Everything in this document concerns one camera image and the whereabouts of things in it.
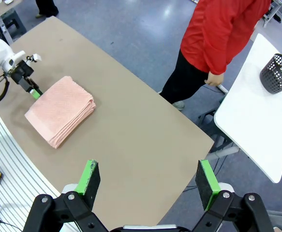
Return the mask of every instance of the black pants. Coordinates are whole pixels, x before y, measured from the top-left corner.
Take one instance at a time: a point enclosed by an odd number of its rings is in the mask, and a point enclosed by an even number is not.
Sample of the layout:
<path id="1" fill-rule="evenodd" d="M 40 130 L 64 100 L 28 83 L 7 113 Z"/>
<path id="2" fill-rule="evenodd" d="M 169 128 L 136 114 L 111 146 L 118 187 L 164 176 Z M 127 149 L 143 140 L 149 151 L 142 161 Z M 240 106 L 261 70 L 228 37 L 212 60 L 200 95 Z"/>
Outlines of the black pants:
<path id="1" fill-rule="evenodd" d="M 190 98 L 208 79 L 208 73 L 191 65 L 179 51 L 176 67 L 160 95 L 171 104 Z"/>
<path id="2" fill-rule="evenodd" d="M 39 7 L 39 14 L 46 17 L 56 16 L 59 11 L 53 0 L 35 0 Z"/>

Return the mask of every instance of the white robotic arm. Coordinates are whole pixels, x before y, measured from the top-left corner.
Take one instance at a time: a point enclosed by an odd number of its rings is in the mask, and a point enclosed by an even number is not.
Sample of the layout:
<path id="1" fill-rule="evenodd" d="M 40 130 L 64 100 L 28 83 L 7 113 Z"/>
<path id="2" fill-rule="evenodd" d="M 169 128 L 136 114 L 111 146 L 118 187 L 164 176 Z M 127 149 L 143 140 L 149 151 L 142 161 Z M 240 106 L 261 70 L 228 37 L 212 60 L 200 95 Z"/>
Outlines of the white robotic arm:
<path id="1" fill-rule="evenodd" d="M 35 92 L 34 90 L 37 90 L 39 95 L 41 95 L 42 92 L 39 90 L 39 87 L 34 81 L 29 79 L 29 76 L 33 73 L 30 63 L 41 60 L 41 57 L 34 54 L 30 58 L 27 58 L 27 60 L 24 60 L 24 54 L 24 51 L 15 54 L 11 47 L 0 39 L 0 67 L 3 70 L 4 77 L 11 77 L 17 84 L 21 85 L 25 91 L 31 94 Z"/>

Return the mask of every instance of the perforated plastic basket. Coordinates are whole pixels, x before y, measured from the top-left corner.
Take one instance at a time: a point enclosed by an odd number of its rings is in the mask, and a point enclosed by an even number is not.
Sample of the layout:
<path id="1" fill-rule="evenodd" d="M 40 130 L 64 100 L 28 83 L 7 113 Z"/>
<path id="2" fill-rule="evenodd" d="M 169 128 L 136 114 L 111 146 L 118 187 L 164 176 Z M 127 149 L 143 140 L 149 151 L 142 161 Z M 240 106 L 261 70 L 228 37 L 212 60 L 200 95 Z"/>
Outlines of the perforated plastic basket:
<path id="1" fill-rule="evenodd" d="M 260 80 L 268 92 L 275 94 L 282 91 L 282 54 L 275 54 L 262 69 Z"/>

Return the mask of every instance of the towel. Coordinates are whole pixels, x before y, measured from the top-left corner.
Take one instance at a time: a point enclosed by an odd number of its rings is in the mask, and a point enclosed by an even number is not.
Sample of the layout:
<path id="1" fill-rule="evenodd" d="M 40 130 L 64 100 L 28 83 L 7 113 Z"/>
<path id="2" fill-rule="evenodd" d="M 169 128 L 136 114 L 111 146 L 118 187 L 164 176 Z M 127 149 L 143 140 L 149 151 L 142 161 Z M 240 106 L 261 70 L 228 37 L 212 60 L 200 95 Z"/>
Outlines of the towel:
<path id="1" fill-rule="evenodd" d="M 25 117 L 52 147 L 58 148 L 95 107 L 92 95 L 65 76 L 30 107 Z"/>

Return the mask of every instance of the floor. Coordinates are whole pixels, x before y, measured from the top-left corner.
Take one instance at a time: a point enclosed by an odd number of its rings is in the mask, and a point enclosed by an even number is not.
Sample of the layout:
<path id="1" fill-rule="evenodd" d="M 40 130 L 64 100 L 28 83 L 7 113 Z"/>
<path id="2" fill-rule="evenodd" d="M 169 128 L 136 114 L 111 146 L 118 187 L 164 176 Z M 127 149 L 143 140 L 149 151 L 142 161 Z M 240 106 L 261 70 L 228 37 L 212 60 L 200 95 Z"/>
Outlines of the floor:
<path id="1" fill-rule="evenodd" d="M 60 20 L 97 44 L 156 91 L 163 87 L 173 71 L 182 36 L 196 6 L 190 0 L 56 0 L 55 3 Z M 28 30 L 43 21 L 34 17 L 38 9 L 33 0 L 24 0 L 16 10 Z M 266 29 L 261 24 L 257 31 L 282 52 L 282 23 L 272 21 Z M 228 66 L 223 84 L 226 88 L 231 87 L 252 43 L 250 41 Z M 186 100 L 183 114 L 196 122 L 199 114 L 218 106 L 223 94 L 212 90 L 201 88 Z M 217 177 L 221 182 L 230 183 L 238 195 L 256 192 L 262 196 L 267 209 L 282 211 L 282 180 L 273 184 L 242 152 L 229 156 Z M 183 193 L 161 223 L 192 228 L 202 213 L 195 189 Z M 235 229 L 225 223 L 221 231 Z"/>

